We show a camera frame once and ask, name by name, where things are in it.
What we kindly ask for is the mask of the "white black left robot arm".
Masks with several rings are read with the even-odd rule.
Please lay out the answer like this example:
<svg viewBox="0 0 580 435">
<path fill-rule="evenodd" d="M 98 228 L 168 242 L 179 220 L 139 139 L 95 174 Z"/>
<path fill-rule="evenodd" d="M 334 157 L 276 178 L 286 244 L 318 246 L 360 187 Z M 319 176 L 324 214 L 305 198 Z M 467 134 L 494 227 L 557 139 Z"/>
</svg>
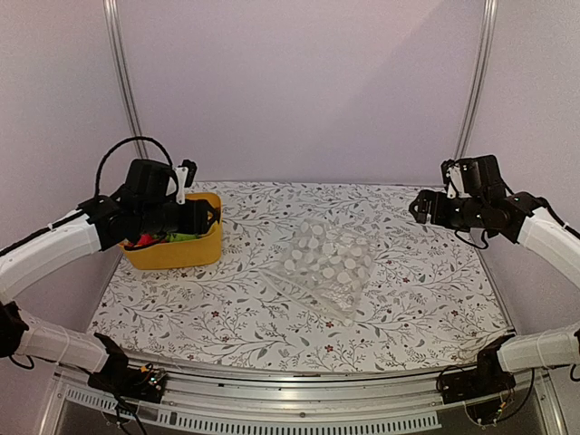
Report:
<svg viewBox="0 0 580 435">
<path fill-rule="evenodd" d="M 96 189 L 64 217 L 1 252 L 1 355 L 78 366 L 116 393 L 134 386 L 126 353 L 102 334 L 78 333 L 23 309 L 22 295 L 50 276 L 119 247 L 138 270 L 205 266 L 221 256 L 217 196 L 190 194 L 197 165 L 136 159 L 117 190 Z"/>
</svg>

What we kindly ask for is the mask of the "clear polka dot zip bag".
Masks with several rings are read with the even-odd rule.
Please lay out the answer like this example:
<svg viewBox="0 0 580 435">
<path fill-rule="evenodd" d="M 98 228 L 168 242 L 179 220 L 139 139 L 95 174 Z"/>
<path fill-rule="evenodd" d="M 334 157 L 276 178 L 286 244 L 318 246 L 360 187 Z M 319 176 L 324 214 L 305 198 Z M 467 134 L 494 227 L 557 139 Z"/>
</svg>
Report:
<svg viewBox="0 0 580 435">
<path fill-rule="evenodd" d="M 280 257 L 260 273 L 266 285 L 305 309 L 351 325 L 375 268 L 372 241 L 345 227 L 305 219 L 278 243 Z"/>
</svg>

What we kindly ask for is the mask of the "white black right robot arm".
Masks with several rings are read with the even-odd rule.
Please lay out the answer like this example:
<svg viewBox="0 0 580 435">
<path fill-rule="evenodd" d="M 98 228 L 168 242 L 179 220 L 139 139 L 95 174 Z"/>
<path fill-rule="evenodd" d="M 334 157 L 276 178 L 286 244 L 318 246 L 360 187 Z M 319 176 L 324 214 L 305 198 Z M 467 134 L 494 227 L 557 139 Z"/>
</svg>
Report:
<svg viewBox="0 0 580 435">
<path fill-rule="evenodd" d="M 476 228 L 483 240 L 502 236 L 544 260 L 559 284 L 579 286 L 579 234 L 545 198 L 509 188 L 493 155 L 449 159 L 440 168 L 445 189 L 422 190 L 409 206 L 417 223 L 455 234 Z M 468 383 L 475 394 L 487 395 L 504 374 L 578 364 L 579 325 L 570 324 L 497 339 L 478 352 Z"/>
</svg>

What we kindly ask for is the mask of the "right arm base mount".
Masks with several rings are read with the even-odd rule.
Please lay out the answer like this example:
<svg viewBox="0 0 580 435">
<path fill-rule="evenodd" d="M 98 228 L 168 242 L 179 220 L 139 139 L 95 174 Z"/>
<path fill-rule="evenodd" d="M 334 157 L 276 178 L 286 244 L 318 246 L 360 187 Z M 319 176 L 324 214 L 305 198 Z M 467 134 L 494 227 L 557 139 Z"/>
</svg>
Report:
<svg viewBox="0 0 580 435">
<path fill-rule="evenodd" d="M 469 419 L 479 426 L 497 424 L 503 417 L 516 387 L 516 380 L 499 365 L 497 352 L 478 353 L 474 368 L 452 365 L 437 377 L 436 389 L 444 404 L 463 402 Z"/>
</svg>

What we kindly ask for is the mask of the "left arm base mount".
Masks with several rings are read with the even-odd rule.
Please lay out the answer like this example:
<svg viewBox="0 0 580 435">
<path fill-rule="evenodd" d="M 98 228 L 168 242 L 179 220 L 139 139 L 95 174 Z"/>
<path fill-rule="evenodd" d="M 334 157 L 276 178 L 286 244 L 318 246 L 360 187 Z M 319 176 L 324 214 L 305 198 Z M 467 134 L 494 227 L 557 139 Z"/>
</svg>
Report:
<svg viewBox="0 0 580 435">
<path fill-rule="evenodd" d="M 114 396 L 138 401 L 161 403 L 167 384 L 167 372 L 151 362 L 140 368 L 129 366 L 129 358 L 110 337 L 95 333 L 105 346 L 107 359 L 98 372 L 92 372 L 88 385 Z"/>
</svg>

